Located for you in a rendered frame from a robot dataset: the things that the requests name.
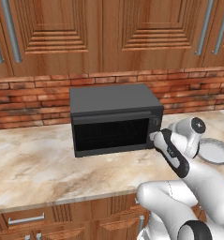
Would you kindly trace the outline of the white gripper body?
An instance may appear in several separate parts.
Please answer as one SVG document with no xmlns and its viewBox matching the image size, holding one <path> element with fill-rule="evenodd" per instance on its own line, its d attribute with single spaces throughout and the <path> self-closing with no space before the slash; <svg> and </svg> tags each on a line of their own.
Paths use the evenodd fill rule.
<svg viewBox="0 0 224 240">
<path fill-rule="evenodd" d="M 162 132 L 161 131 L 156 131 L 156 132 L 152 132 L 150 135 L 149 135 L 149 138 L 150 138 L 150 141 L 153 142 L 155 139 L 157 139 L 159 136 L 162 135 Z"/>
</svg>

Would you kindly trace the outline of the black toaster oven door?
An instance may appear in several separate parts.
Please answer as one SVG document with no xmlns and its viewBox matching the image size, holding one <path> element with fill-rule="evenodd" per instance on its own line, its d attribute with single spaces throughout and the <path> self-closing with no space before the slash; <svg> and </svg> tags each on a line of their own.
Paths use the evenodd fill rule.
<svg viewBox="0 0 224 240">
<path fill-rule="evenodd" d="M 144 119 L 79 125 L 72 122 L 76 156 L 145 149 L 150 119 L 151 116 Z"/>
</svg>

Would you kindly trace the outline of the black toaster oven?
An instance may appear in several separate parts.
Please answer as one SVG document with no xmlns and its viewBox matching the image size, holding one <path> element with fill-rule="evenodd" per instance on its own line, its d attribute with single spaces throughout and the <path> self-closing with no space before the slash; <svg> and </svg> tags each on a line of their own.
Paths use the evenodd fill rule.
<svg viewBox="0 0 224 240">
<path fill-rule="evenodd" d="M 150 119 L 145 149 L 154 147 L 149 135 L 160 130 L 164 107 L 146 84 L 71 88 L 69 100 L 71 126 L 73 116 L 150 112 L 159 118 L 159 125 L 154 126 Z"/>
</svg>

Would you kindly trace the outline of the grey rimmed white plate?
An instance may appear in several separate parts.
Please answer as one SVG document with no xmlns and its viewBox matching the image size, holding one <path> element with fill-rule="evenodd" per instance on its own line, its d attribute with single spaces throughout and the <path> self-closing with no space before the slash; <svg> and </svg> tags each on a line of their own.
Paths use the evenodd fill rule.
<svg viewBox="0 0 224 240">
<path fill-rule="evenodd" d="M 207 162 L 224 165 L 224 142 L 213 138 L 202 138 L 198 156 Z"/>
</svg>

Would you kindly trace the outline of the wooden base cupboard door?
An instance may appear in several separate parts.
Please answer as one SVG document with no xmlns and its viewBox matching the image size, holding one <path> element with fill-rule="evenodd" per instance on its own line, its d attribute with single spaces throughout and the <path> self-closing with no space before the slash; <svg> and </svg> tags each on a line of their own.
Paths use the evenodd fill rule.
<svg viewBox="0 0 224 240">
<path fill-rule="evenodd" d="M 25 240 L 25 236 L 29 234 L 31 235 L 31 240 L 34 240 L 33 234 L 30 231 L 0 233 L 0 240 Z"/>
<path fill-rule="evenodd" d="M 140 216 L 99 223 L 94 230 L 94 240 L 137 240 Z"/>
<path fill-rule="evenodd" d="M 93 240 L 92 224 L 89 221 L 36 228 L 33 230 L 36 240 L 37 233 L 42 233 L 42 240 Z"/>
</svg>

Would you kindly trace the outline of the wooden drawer front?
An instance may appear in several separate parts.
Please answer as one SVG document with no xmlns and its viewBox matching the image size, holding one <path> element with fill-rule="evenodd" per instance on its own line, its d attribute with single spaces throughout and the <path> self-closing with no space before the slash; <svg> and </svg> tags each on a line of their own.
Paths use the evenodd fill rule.
<svg viewBox="0 0 224 240">
<path fill-rule="evenodd" d="M 144 211 L 143 207 L 135 203 L 135 199 L 136 195 L 133 193 L 92 200 L 90 218 L 99 220 Z"/>
<path fill-rule="evenodd" d="M 45 219 L 30 223 L 8 226 L 8 219 L 21 219 L 41 216 L 45 213 Z M 52 206 L 43 206 L 33 209 L 25 209 L 14 212 L 0 213 L 0 233 L 15 228 L 25 228 L 34 225 L 47 225 L 64 222 L 84 222 L 90 218 L 90 201 L 63 203 Z"/>
</svg>

